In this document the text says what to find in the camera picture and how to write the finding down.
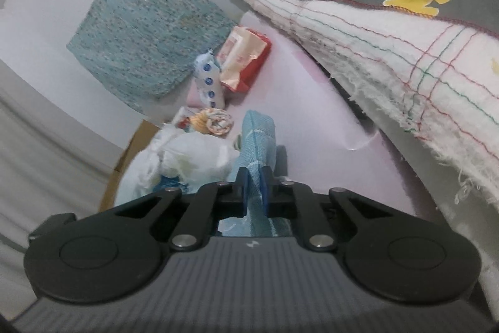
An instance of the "metal screw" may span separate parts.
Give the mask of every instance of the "metal screw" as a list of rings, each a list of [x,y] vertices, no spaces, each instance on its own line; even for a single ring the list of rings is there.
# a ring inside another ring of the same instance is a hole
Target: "metal screw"
[[[177,235],[172,239],[172,243],[177,247],[190,247],[196,244],[196,242],[196,238],[192,235]]]
[[[327,235],[315,235],[309,240],[310,244],[317,248],[329,247],[334,244],[334,239]]]

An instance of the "white curtain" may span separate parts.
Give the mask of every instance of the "white curtain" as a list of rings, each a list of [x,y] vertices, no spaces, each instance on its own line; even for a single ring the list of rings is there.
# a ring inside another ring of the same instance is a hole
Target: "white curtain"
[[[106,182],[0,100],[0,312],[7,319],[35,300],[22,265],[29,232],[54,213],[95,213]]]

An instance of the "teal floral cloth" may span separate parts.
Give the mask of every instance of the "teal floral cloth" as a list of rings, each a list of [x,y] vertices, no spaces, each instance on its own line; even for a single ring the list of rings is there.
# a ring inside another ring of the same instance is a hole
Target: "teal floral cloth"
[[[94,0],[67,48],[104,87],[141,112],[218,47],[234,22],[211,0]]]

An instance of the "bed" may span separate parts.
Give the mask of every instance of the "bed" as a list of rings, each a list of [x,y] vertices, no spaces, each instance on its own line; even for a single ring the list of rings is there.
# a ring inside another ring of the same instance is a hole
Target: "bed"
[[[246,0],[385,131],[482,254],[499,317],[497,0]]]

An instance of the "green stitched line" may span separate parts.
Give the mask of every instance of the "green stitched line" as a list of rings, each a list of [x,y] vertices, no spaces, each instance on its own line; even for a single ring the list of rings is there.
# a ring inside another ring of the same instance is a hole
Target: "green stitched line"
[[[284,12],[286,12],[286,13],[289,13],[289,11],[288,11],[288,10],[286,10],[286,9],[284,9],[284,8],[281,8],[281,7],[279,7],[279,6],[275,5],[275,4],[271,3],[271,2],[269,2],[269,3],[270,3],[270,5],[274,6],[275,8],[278,8],[278,9],[280,9],[280,10],[283,10],[283,11],[284,11]],[[389,49],[384,49],[384,48],[378,47],[378,46],[376,46],[376,45],[374,45],[374,44],[370,43],[369,41],[364,40],[363,38],[360,38],[360,37],[355,36],[355,35],[350,34],[350,33],[346,33],[346,32],[344,32],[344,31],[342,31],[342,30],[340,30],[340,29],[337,29],[337,28],[335,28],[335,27],[332,27],[332,26],[328,25],[327,23],[321,22],[320,20],[317,20],[317,19],[311,18],[311,17],[309,17],[309,16],[304,16],[304,15],[301,15],[300,17],[303,17],[303,18],[305,18],[305,19],[312,20],[312,21],[314,21],[314,22],[320,23],[320,24],[321,24],[321,25],[323,25],[323,26],[329,27],[330,29],[333,29],[333,30],[335,30],[335,31],[337,31],[337,32],[343,33],[345,36],[348,36],[348,37],[353,37],[353,38],[355,38],[355,39],[358,39],[358,40],[360,40],[360,41],[362,41],[362,42],[364,42],[364,43],[366,43],[366,44],[369,44],[371,47],[373,47],[373,48],[375,48],[375,49],[378,49],[378,50],[381,50],[381,51],[387,51],[387,52],[389,52],[389,53],[391,53],[391,54],[393,54],[393,55],[395,55],[395,56],[397,56],[397,57],[400,57],[402,60],[404,60],[406,63],[408,63],[411,67],[416,67],[418,70],[422,71],[425,75],[429,75],[430,77],[432,77],[432,78],[434,78],[434,79],[438,80],[438,78],[437,78],[437,77],[435,77],[434,75],[432,75],[432,74],[430,74],[429,72],[427,72],[427,71],[428,71],[428,69],[430,69],[430,67],[428,67],[428,68],[427,68],[427,70],[425,71],[425,70],[423,70],[422,68],[420,68],[420,67],[416,66],[415,64],[411,64],[411,62],[410,62],[409,60],[407,60],[405,57],[401,56],[400,54],[397,54],[396,52],[394,52],[394,51],[392,51],[392,50],[389,50]],[[456,37],[454,37],[454,38],[451,40],[451,42],[447,45],[447,47],[446,47],[446,48],[445,48],[445,49],[441,52],[441,54],[440,54],[440,55],[439,55],[439,56],[438,56],[438,57],[437,57],[437,58],[436,58],[433,62],[435,62],[436,60],[438,60],[438,59],[441,57],[441,55],[442,55],[442,54],[443,54],[443,53],[444,53],[444,52],[445,52],[445,51],[446,51],[446,50],[450,47],[450,45],[451,45],[451,44],[455,41],[455,39],[456,39],[456,38],[457,38],[457,37],[458,37],[458,36],[459,36],[459,35],[460,35],[460,34],[461,34],[464,30],[466,30],[466,27],[465,27],[463,30],[461,30],[461,31],[460,31],[460,32],[456,35]],[[486,111],[484,111],[484,110],[483,110],[480,106],[478,106],[475,102],[473,102],[471,99],[469,99],[466,95],[461,94],[460,92],[456,91],[453,87],[451,87],[451,85],[450,85],[448,82],[443,81],[443,80],[440,80],[440,82],[442,82],[442,84],[447,85],[447,86],[448,86],[448,87],[449,87],[449,88],[450,88],[453,92],[455,92],[458,96],[461,96],[461,97],[463,97],[463,98],[467,99],[467,100],[468,100],[468,102],[470,102],[470,103],[471,103],[473,106],[475,106],[475,107],[476,107],[476,108],[477,108],[480,112],[482,112],[484,115],[486,115],[488,118],[490,118],[490,119],[491,119],[491,120],[492,120],[492,121],[493,121],[496,125],[498,125],[498,126],[499,126],[499,122],[497,122],[497,121],[494,119],[494,117],[493,117],[493,116],[489,115]]]
[[[419,80],[419,83],[418,83],[418,86],[416,87],[416,92],[419,92],[419,87],[421,86],[421,84],[423,83],[423,80],[425,79],[426,75],[429,75],[429,71],[431,70],[431,67],[433,67],[433,63],[435,63],[436,60],[440,59],[440,57],[443,56],[443,54],[448,50],[449,47],[451,47],[452,43],[456,40],[456,38],[459,37],[459,35],[466,30],[466,27],[463,28],[459,33],[457,33],[457,35],[454,36],[454,38],[452,40],[450,40],[450,42],[448,43],[448,45],[446,46],[446,48],[444,48],[442,50],[442,52],[440,53],[440,55],[431,62],[430,65],[428,65],[428,68],[426,68],[426,70],[423,71],[423,75],[421,77],[421,79]],[[409,119],[412,120],[412,110],[414,109],[414,105],[416,103],[415,101],[415,96],[416,94],[412,94],[412,105],[411,105],[411,108],[409,109],[408,113],[407,113],[407,116],[409,117]]]

